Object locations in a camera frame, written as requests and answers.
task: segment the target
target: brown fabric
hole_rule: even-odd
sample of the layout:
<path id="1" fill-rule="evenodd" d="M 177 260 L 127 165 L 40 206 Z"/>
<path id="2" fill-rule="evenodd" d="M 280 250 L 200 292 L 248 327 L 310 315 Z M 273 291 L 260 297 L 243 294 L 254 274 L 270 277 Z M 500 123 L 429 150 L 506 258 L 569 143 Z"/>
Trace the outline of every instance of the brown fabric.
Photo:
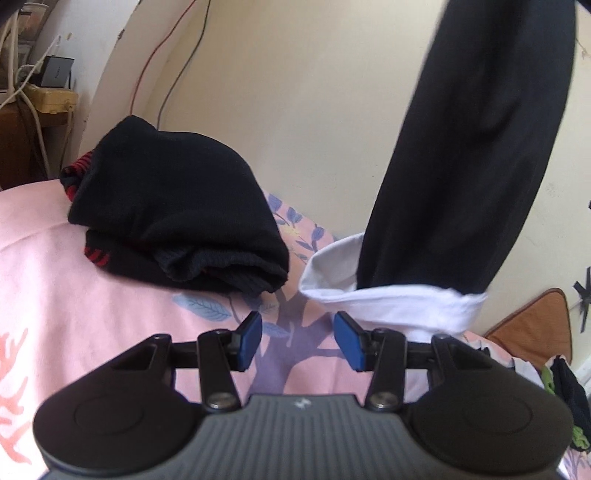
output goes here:
<path id="1" fill-rule="evenodd" d="M 489 330 L 485 338 L 538 370 L 554 355 L 564 355 L 570 363 L 573 344 L 564 292 L 559 288 L 546 291 Z"/>

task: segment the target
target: green fabric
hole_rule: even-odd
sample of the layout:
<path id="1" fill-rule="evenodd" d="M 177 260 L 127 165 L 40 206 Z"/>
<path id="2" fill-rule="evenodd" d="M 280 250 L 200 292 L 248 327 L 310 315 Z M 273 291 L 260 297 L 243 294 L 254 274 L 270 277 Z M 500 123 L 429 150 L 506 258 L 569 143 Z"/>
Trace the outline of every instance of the green fabric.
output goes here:
<path id="1" fill-rule="evenodd" d="M 550 368 L 544 366 L 542 367 L 542 371 L 540 373 L 540 377 L 542 379 L 542 383 L 544 384 L 544 389 L 551 393 L 552 395 L 556 395 L 554 392 L 554 375 L 552 374 L 552 370 Z M 583 433 L 583 429 L 581 427 L 577 427 L 576 425 L 573 427 L 573 438 L 571 440 L 573 445 L 581 450 L 589 450 L 591 444 L 587 440 L 587 437 Z"/>

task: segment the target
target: black wire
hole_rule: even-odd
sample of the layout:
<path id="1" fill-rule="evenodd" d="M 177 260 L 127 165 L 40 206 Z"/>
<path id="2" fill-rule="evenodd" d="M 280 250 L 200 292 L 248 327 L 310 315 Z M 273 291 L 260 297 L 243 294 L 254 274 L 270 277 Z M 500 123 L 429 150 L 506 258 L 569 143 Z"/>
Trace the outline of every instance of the black wire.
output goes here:
<path id="1" fill-rule="evenodd" d="M 35 141 L 33 140 L 32 136 L 31 136 L 31 132 L 29 131 L 29 124 L 27 122 L 27 119 L 25 118 L 24 113 L 22 112 L 21 102 L 22 102 L 22 100 L 17 97 L 16 104 L 17 104 L 18 114 L 21 117 L 22 124 L 25 126 L 25 134 L 27 136 L 27 140 L 29 142 L 29 145 L 31 146 L 31 151 L 33 152 L 33 157 L 35 157 L 35 164 L 37 165 L 37 167 L 39 168 L 39 171 L 41 172 L 41 178 L 43 178 L 44 180 L 48 180 L 47 172 L 45 171 L 45 165 L 43 164 L 43 162 L 39 158 L 39 155 L 37 152 L 37 144 L 35 143 Z"/>
<path id="2" fill-rule="evenodd" d="M 164 97 L 164 102 L 162 102 L 162 106 L 160 107 L 160 110 L 158 111 L 158 119 L 156 121 L 156 128 L 158 130 L 160 130 L 160 119 L 162 118 L 162 112 L 164 111 L 164 108 L 166 108 L 166 104 L 168 103 L 168 99 L 170 98 L 170 95 L 172 94 L 174 88 L 177 86 L 177 83 L 180 80 L 180 78 L 183 76 L 183 73 L 185 72 L 185 70 L 187 70 L 187 67 L 191 63 L 191 60 L 193 59 L 193 57 L 197 53 L 197 49 L 199 48 L 199 45 L 201 45 L 201 41 L 203 40 L 203 35 L 205 34 L 205 29 L 207 27 L 207 19 L 209 17 L 209 7 L 211 6 L 211 4 L 212 4 L 212 0 L 209 0 L 207 2 L 207 10 L 205 10 L 205 18 L 203 19 L 203 27 L 201 29 L 201 35 L 199 36 L 199 40 L 197 40 L 197 44 L 195 45 L 195 48 L 191 52 L 191 55 L 189 55 L 187 61 L 185 62 L 185 65 L 183 65 L 183 68 L 178 73 L 177 77 L 174 79 L 173 85 L 172 85 L 172 87 L 170 87 L 170 90 L 166 94 L 166 97 Z"/>

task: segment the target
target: gray ribbed panel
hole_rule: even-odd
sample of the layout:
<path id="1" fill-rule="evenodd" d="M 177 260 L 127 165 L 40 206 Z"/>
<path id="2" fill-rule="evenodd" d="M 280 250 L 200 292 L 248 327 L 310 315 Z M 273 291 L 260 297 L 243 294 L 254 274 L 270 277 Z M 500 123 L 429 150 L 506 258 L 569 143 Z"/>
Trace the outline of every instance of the gray ribbed panel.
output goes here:
<path id="1" fill-rule="evenodd" d="M 364 410 L 352 395 L 256 395 L 241 411 L 209 416 L 199 434 L 166 463 L 117 480 L 483 478 L 431 457 L 416 444 L 396 415 Z M 559 477 L 546 472 L 502 480 L 509 478 Z M 51 472 L 44 480 L 81 479 Z"/>

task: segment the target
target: red coral print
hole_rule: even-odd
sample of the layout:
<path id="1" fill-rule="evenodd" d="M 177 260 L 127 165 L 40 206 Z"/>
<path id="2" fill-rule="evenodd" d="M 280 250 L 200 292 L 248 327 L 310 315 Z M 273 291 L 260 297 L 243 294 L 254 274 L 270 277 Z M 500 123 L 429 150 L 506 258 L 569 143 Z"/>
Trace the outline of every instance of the red coral print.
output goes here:
<path id="1" fill-rule="evenodd" d="M 22 333 L 21 339 L 18 343 L 15 343 L 14 339 L 8 340 L 8 333 L 4 333 L 0 335 L 0 384 L 2 380 L 6 378 L 6 376 L 10 373 L 12 368 L 14 367 L 15 362 L 17 361 L 17 355 L 19 350 L 22 347 L 22 344 L 25 342 L 27 338 L 28 330 Z M 8 417 L 2 416 L 5 414 L 3 411 L 4 409 L 8 410 L 10 414 L 15 417 L 22 415 L 24 412 L 24 408 L 19 405 L 21 401 L 22 394 L 27 387 L 27 381 L 29 380 L 28 377 L 25 377 L 21 383 L 20 388 L 18 391 L 10 396 L 10 397 L 3 397 L 0 395 L 0 426 L 12 426 L 12 420 Z M 22 453 L 18 453 L 16 451 L 16 446 L 18 441 L 22 438 L 22 436 L 27 432 L 27 430 L 31 427 L 31 422 L 26 421 L 20 427 L 17 427 L 15 430 L 12 431 L 8 436 L 3 436 L 0 433 L 0 447 L 7 453 L 10 460 L 16 463 L 29 463 L 31 461 L 25 457 Z"/>

